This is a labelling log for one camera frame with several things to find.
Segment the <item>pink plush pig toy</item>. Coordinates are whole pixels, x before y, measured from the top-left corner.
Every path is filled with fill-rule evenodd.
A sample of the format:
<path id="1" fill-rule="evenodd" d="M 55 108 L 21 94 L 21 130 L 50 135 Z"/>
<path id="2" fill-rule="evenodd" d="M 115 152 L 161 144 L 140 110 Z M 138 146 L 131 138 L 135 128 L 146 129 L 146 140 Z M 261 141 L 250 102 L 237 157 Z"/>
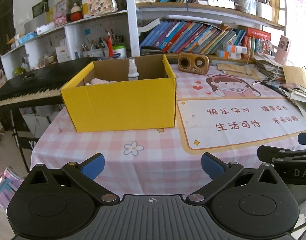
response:
<path id="1" fill-rule="evenodd" d="M 98 78 L 93 78 L 90 82 L 86 83 L 87 86 L 91 85 L 103 85 L 103 84 L 109 84 L 109 83 L 116 83 L 116 81 L 107 81 L 107 80 L 102 80 Z"/>

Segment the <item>pink checkered tablecloth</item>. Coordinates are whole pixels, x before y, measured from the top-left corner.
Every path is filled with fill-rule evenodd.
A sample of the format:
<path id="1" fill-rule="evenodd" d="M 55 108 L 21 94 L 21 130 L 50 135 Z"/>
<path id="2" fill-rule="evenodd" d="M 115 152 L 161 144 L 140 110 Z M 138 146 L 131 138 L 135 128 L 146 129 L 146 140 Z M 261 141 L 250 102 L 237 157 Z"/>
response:
<path id="1" fill-rule="evenodd" d="M 297 136 L 306 132 L 306 120 L 274 90 L 216 66 L 207 76 L 175 74 L 173 128 L 77 133 L 63 109 L 33 149 L 31 164 L 60 168 L 101 153 L 105 168 L 96 181 L 118 195 L 187 194 L 209 181 L 201 168 L 205 152 L 255 168 L 261 145 L 299 147 Z"/>

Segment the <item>brown kraft envelope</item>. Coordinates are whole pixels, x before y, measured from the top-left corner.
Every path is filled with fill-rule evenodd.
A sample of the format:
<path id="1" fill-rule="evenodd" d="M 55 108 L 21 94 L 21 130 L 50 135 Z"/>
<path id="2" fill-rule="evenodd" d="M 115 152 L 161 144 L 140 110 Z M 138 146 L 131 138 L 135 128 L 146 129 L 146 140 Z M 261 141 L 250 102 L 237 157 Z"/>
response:
<path id="1" fill-rule="evenodd" d="M 286 84 L 300 85 L 306 89 L 306 74 L 303 68 L 294 66 L 283 66 Z"/>

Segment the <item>stack of papers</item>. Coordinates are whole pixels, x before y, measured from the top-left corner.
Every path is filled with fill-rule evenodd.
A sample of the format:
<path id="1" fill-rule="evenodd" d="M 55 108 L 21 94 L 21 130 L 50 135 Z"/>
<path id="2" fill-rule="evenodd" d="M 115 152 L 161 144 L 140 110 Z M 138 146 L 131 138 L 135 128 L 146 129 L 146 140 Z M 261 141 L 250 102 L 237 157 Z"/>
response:
<path id="1" fill-rule="evenodd" d="M 268 77 L 263 84 L 268 85 L 273 90 L 287 97 L 300 110 L 306 120 L 306 89 L 300 85 L 286 84 L 283 66 L 278 63 L 274 57 L 266 54 L 258 54 L 253 56 L 256 61 L 257 69 Z"/>

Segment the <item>pink phone stand box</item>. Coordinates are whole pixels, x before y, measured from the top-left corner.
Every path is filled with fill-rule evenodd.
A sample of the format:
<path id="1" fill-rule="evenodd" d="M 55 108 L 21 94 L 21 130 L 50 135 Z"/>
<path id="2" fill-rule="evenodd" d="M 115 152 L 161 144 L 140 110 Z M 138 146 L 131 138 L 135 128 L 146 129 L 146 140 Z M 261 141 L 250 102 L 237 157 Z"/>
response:
<path id="1" fill-rule="evenodd" d="M 276 61 L 285 61 L 288 58 L 290 45 L 291 45 L 291 40 L 281 35 L 274 59 Z"/>

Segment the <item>black Yamaha keyboard piano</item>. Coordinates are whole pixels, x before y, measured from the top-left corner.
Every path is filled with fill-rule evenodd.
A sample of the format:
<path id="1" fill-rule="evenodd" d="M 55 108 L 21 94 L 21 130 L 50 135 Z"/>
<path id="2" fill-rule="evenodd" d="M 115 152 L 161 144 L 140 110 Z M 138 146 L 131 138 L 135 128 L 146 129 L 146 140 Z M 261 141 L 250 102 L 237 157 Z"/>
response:
<path id="1" fill-rule="evenodd" d="M 0 89 L 0 111 L 62 103 L 61 88 L 95 57 L 86 57 L 30 71 L 8 80 Z"/>

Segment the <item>yellow cardboard box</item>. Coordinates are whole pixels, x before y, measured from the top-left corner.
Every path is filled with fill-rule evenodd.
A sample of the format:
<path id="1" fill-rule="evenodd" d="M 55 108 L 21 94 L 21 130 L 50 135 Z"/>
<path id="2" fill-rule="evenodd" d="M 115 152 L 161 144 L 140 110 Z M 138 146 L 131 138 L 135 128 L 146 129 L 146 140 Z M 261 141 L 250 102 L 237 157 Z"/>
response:
<path id="1" fill-rule="evenodd" d="M 176 76 L 166 55 L 134 59 L 138 80 L 128 80 L 128 59 L 93 61 L 61 88 L 77 132 L 174 127 Z M 87 86 L 93 78 L 116 83 Z"/>

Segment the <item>white spray bottle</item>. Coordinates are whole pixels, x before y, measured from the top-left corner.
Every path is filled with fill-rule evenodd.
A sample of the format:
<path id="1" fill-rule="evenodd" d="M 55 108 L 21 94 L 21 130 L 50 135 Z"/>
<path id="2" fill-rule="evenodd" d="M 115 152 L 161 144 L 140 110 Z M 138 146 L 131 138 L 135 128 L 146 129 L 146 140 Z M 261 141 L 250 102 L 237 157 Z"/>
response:
<path id="1" fill-rule="evenodd" d="M 129 68 L 128 68 L 128 80 L 134 81 L 139 79 L 139 72 L 137 70 L 137 66 L 135 64 L 135 59 L 131 58 L 128 60 Z"/>

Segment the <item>wooden retro radio speaker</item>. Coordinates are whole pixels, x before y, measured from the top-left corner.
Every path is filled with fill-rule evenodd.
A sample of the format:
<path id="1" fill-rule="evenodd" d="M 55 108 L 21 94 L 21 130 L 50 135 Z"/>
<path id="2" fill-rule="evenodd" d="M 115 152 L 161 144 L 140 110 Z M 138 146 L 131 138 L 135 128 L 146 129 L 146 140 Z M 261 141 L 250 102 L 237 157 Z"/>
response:
<path id="1" fill-rule="evenodd" d="M 177 63 L 181 72 L 206 75 L 209 70 L 209 57 L 206 55 L 181 52 Z"/>

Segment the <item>white green lid jar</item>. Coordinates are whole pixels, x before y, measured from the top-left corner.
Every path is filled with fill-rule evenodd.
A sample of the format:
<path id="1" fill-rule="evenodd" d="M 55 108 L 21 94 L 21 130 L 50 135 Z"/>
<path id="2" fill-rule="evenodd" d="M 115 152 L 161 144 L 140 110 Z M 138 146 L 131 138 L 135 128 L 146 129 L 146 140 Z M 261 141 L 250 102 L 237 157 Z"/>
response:
<path id="1" fill-rule="evenodd" d="M 114 59 L 125 59 L 126 57 L 127 57 L 126 46 L 123 43 L 113 46 Z"/>

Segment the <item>red glue bottle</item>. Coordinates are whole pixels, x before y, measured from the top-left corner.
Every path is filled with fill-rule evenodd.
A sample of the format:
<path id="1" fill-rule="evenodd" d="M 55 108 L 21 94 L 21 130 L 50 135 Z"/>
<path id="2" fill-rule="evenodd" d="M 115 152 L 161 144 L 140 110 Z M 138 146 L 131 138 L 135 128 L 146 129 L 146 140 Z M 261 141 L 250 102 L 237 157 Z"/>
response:
<path id="1" fill-rule="evenodd" d="M 107 45 L 108 45 L 108 57 L 112 58 L 113 57 L 113 44 L 112 44 L 112 39 L 110 32 L 107 32 Z"/>

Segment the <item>wooden bookshelf with books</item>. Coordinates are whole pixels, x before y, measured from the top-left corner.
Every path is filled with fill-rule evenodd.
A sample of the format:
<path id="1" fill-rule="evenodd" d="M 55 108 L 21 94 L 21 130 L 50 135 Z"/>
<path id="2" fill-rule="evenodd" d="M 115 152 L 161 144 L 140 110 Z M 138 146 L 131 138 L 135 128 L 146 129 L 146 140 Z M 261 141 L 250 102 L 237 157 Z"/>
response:
<path id="1" fill-rule="evenodd" d="M 141 55 L 181 52 L 216 57 L 225 45 L 244 46 L 251 61 L 271 53 L 286 33 L 285 0 L 156 0 L 136 3 Z"/>

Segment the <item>white cubby shelf unit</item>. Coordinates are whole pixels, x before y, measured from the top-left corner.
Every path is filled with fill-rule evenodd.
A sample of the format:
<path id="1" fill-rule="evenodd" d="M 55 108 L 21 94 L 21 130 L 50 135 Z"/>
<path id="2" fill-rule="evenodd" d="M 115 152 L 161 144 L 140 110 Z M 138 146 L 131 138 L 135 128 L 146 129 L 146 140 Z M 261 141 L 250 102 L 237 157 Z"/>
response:
<path id="1" fill-rule="evenodd" d="M 55 54 L 56 48 L 65 40 L 69 59 L 82 56 L 82 45 L 97 42 L 99 38 L 107 38 L 107 32 L 124 38 L 126 55 L 133 55 L 133 38 L 130 37 L 127 10 L 117 11 L 102 16 L 92 16 L 76 22 L 70 22 L 56 27 L 33 39 L 17 46 L 13 50 L 1 55 L 4 74 L 7 80 L 15 77 L 15 70 L 22 65 L 22 58 L 27 57 L 31 69 L 37 68 L 45 54 Z"/>

